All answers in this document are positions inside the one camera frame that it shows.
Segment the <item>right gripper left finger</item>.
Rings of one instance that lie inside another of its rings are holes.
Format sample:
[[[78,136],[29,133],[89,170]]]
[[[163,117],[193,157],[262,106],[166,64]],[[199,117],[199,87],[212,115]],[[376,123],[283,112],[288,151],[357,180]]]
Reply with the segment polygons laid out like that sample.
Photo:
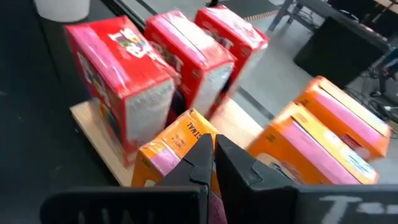
[[[161,224],[207,224],[213,167],[213,138],[202,135],[162,179],[172,189]]]

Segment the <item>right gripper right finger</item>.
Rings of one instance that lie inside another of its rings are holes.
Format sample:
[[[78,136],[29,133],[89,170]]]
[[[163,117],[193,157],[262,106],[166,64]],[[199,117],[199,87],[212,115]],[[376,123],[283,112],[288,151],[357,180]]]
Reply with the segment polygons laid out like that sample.
[[[292,180],[224,135],[216,136],[215,166],[228,224],[293,224]]]

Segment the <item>yellow black hazard strip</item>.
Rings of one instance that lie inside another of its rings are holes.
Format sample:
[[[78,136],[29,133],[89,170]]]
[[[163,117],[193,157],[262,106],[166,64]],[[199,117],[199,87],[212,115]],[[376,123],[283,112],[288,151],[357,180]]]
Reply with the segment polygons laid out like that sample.
[[[263,12],[263,13],[260,13],[260,14],[247,16],[247,17],[244,18],[244,20],[245,21],[249,21],[249,22],[250,21],[256,21],[256,20],[263,19],[263,18],[266,18],[266,17],[274,16],[277,13],[278,13],[278,10],[269,11],[269,12]]]

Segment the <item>white plant pot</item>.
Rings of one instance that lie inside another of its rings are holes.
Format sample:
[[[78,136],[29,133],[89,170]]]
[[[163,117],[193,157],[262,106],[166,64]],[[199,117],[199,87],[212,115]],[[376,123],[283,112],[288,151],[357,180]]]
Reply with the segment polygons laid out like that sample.
[[[33,0],[40,17],[55,22],[76,22],[86,18],[90,0]]]

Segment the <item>orange cereal box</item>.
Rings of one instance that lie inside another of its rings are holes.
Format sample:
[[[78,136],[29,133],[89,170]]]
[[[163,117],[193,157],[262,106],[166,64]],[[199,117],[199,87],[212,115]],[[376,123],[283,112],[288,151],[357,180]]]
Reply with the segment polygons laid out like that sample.
[[[325,77],[311,80],[294,101],[306,107],[365,161],[387,156],[390,126]]]
[[[158,184],[182,160],[203,134],[211,134],[215,142],[218,130],[195,109],[187,110],[168,125],[153,140],[140,147],[131,187],[149,187]],[[213,165],[209,204],[209,224],[228,224]],[[144,210],[143,216],[129,211],[134,224],[155,224],[153,212]]]
[[[376,184],[378,173],[305,107],[289,103],[247,147],[301,184]]]

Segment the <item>grey desk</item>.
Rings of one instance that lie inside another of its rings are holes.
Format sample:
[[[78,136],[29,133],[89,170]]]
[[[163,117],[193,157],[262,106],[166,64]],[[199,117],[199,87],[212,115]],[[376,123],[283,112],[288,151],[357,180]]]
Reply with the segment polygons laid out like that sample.
[[[344,16],[341,11],[332,8],[329,4],[321,0],[285,0],[275,18],[271,22],[270,26],[268,27],[269,32],[274,31],[274,29],[278,26],[279,22],[284,16],[289,16],[290,20],[296,20],[312,32],[315,32],[317,30],[315,25],[313,25],[311,22],[306,21],[299,15],[299,9],[294,7],[292,11],[289,11],[289,7],[294,3],[309,8],[315,14],[318,14],[324,19],[334,19],[337,23],[345,26],[349,30],[353,31],[355,34],[358,34],[360,37],[364,38],[370,44],[377,47],[383,52],[387,52],[392,49],[390,44],[387,43],[387,40],[383,38],[380,34],[371,31],[370,28],[367,28],[365,25],[362,25],[359,22],[349,19],[348,17]]]

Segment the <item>black metal rig frame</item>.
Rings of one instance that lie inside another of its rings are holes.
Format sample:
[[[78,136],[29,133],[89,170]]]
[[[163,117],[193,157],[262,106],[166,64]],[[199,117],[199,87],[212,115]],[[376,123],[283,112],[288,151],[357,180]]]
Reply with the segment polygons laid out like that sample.
[[[141,33],[144,33],[145,19],[142,18],[132,7],[124,0],[100,0],[116,16],[127,16]],[[157,12],[151,8],[145,0],[133,0],[141,5],[151,16],[157,15]]]

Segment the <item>wooden shelf board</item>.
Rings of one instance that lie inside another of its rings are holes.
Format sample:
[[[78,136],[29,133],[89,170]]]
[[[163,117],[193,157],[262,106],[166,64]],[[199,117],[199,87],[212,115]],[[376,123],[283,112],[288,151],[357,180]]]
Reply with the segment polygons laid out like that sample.
[[[134,166],[124,167],[118,145],[105,130],[102,119],[91,110],[91,102],[85,101],[70,107],[77,125],[106,164],[119,185],[131,185]],[[211,118],[210,123],[221,133],[246,148],[263,130],[235,101],[229,99]]]

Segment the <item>black cabinet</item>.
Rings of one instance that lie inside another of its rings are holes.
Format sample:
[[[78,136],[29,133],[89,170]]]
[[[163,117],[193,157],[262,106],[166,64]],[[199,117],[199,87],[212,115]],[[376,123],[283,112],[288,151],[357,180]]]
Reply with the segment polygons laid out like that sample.
[[[309,75],[323,76],[344,88],[389,49],[382,38],[358,23],[328,17],[299,50],[294,62]]]

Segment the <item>red cereal box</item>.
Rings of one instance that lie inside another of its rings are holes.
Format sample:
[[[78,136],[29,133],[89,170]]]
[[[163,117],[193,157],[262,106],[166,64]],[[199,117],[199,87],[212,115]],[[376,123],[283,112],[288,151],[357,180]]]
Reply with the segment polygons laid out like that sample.
[[[236,58],[233,71],[219,94],[220,101],[224,101],[241,80],[250,76],[264,55],[269,38],[224,5],[199,9],[194,23]]]
[[[165,127],[175,70],[126,16],[65,26],[83,83],[124,166]]]
[[[180,75],[167,123],[190,108],[207,117],[236,58],[180,11],[147,18],[144,36]]]

